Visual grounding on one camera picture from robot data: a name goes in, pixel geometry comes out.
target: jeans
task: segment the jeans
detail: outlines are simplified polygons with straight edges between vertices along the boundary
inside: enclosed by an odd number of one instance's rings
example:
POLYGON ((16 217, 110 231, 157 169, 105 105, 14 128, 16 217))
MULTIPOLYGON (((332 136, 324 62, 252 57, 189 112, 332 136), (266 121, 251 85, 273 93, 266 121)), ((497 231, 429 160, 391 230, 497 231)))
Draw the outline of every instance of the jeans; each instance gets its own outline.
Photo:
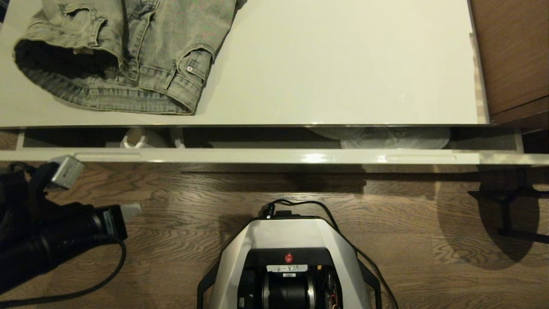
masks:
POLYGON ((43 0, 15 62, 84 108, 192 115, 237 2, 43 0))

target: open drawer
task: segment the open drawer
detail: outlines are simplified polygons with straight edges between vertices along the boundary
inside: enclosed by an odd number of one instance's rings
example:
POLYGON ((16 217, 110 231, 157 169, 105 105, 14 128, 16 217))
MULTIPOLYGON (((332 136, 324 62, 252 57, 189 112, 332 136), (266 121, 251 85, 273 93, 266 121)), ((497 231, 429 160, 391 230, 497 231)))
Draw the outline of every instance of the open drawer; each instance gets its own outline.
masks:
POLYGON ((85 162, 549 165, 549 154, 524 152, 522 136, 514 129, 450 131, 442 149, 342 149, 340 141, 307 128, 155 127, 141 132, 153 132, 144 145, 150 148, 124 148, 124 140, 132 147, 142 136, 131 141, 135 137, 128 139, 128 128, 120 127, 26 129, 16 150, 0 151, 0 160, 47 161, 73 155, 85 162))

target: wooden floor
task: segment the wooden floor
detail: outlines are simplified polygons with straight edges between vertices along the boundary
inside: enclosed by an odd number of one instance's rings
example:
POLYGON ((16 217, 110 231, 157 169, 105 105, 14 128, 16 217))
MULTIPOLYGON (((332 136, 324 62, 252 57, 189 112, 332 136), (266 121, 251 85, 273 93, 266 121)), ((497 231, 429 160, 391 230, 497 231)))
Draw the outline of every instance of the wooden floor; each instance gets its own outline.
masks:
MULTIPOLYGON (((220 248, 276 198, 327 204, 342 233, 378 263, 400 308, 549 308, 549 245, 498 237, 495 205, 467 194, 481 180, 488 179, 483 187, 509 181, 502 175, 180 173, 90 164, 72 190, 50 198, 142 203, 127 225, 126 264, 99 291, 26 308, 195 308, 198 281, 220 248)), ((549 170, 532 180, 549 190, 549 170)), ((548 209, 549 200, 525 200, 513 216, 524 229, 547 233, 548 209)), ((294 211, 323 215, 315 206, 294 211)), ((0 300, 87 288, 114 269, 119 254, 116 246, 94 249, 0 300)))

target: wooden cabinet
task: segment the wooden cabinet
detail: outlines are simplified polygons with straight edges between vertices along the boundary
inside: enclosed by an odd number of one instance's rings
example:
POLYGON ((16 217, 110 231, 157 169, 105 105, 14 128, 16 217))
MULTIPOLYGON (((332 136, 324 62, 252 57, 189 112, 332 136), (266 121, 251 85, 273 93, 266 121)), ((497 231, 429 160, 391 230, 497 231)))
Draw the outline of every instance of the wooden cabinet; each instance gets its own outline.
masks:
POLYGON ((549 0, 470 0, 492 123, 547 128, 549 0))

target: black cable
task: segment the black cable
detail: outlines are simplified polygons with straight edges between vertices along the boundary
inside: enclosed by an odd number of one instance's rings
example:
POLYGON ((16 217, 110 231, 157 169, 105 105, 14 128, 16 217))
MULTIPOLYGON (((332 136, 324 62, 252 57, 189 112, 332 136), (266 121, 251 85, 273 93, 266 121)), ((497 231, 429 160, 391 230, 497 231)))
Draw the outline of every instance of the black cable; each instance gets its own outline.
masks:
MULTIPOLYGON (((335 223, 335 219, 332 216, 332 213, 330 212, 328 207, 326 205, 324 205, 323 203, 321 203, 321 202, 318 202, 318 201, 290 202, 288 200, 279 199, 279 200, 275 200, 275 201, 272 201, 272 202, 269 203, 269 205, 274 205, 274 204, 282 204, 282 205, 286 205, 286 206, 296 206, 296 205, 303 205, 303 204, 316 204, 316 205, 319 205, 320 207, 322 207, 322 209, 324 209, 324 211, 326 212, 326 214, 328 215, 328 217, 332 221, 334 229, 343 238, 345 238, 343 236, 343 234, 341 233, 341 231, 339 230, 338 225, 335 223)), ((362 252, 362 250, 357 248, 355 245, 351 244, 351 242, 349 242, 348 240, 347 240, 347 242, 355 249, 356 252, 358 252, 361 256, 363 256, 368 261, 368 263, 370 263, 370 265, 372 265, 372 268, 376 272, 376 275, 378 276, 379 281, 381 281, 381 284, 383 284, 383 287, 385 287, 385 290, 387 291, 387 293, 389 293, 389 296, 391 297, 391 301, 393 301, 393 304, 395 305, 395 309, 399 309, 399 304, 396 301, 395 294, 393 294, 393 291, 391 291, 391 288, 389 287, 389 284, 387 284, 387 282, 385 281, 385 278, 383 278, 383 276, 381 275, 381 271, 379 270, 377 264, 369 256, 367 256, 366 253, 362 252)))
POLYGON ((332 221, 332 225, 334 226, 334 229, 338 233, 341 234, 341 232, 339 231, 339 227, 338 227, 337 223, 335 222, 334 217, 332 216, 332 213, 330 212, 328 207, 326 205, 324 205, 323 203, 320 203, 318 201, 290 202, 288 200, 280 198, 278 200, 270 202, 269 204, 273 204, 273 205, 274 204, 282 204, 282 205, 286 205, 286 206, 297 206, 297 205, 303 205, 303 204, 316 204, 316 205, 319 205, 320 207, 322 207, 322 209, 324 209, 324 211, 326 212, 326 214, 330 218, 330 221, 332 221))
POLYGON ((21 161, 11 162, 8 165, 8 170, 10 172, 15 172, 16 167, 21 168, 22 170, 24 170, 25 172, 27 172, 30 175, 33 175, 36 172, 36 168, 34 166, 30 166, 27 163, 21 162, 21 161))
POLYGON ((367 261, 368 263, 370 263, 370 265, 372 265, 372 268, 374 269, 374 271, 376 272, 376 275, 378 276, 379 278, 379 281, 381 281, 381 284, 383 284, 383 287, 385 287, 385 290, 387 291, 387 293, 389 293, 389 296, 391 297, 391 301, 395 304, 395 309, 399 309, 399 303, 396 301, 396 297, 395 297, 395 294, 393 294, 393 291, 391 291, 391 289, 389 288, 389 285, 387 284, 387 282, 385 281, 385 279, 383 278, 383 276, 381 275, 381 271, 379 270, 379 268, 377 267, 376 263, 374 263, 374 261, 366 255, 366 253, 362 252, 359 248, 357 248, 355 245, 351 244, 351 246, 358 252, 360 253, 361 256, 363 256, 367 261))
POLYGON ((74 293, 54 295, 54 296, 43 296, 43 297, 36 297, 36 298, 23 299, 23 300, 0 301, 0 308, 11 308, 11 307, 18 307, 18 306, 45 304, 47 302, 70 300, 70 299, 74 299, 74 298, 89 294, 91 292, 97 291, 98 289, 102 288, 104 285, 109 283, 118 274, 118 272, 122 269, 122 266, 124 265, 124 262, 126 261, 126 245, 124 244, 124 242, 122 240, 120 240, 118 238, 115 238, 112 235, 93 236, 89 239, 84 239, 82 241, 83 242, 86 242, 86 241, 97 242, 97 246, 107 245, 107 244, 118 244, 118 245, 120 245, 120 249, 122 249, 122 253, 121 253, 121 256, 120 256, 120 262, 118 263, 118 266, 116 266, 116 269, 110 274, 110 276, 108 276, 105 280, 101 281, 100 283, 92 286, 91 288, 81 290, 81 291, 78 291, 78 292, 74 292, 74 293))

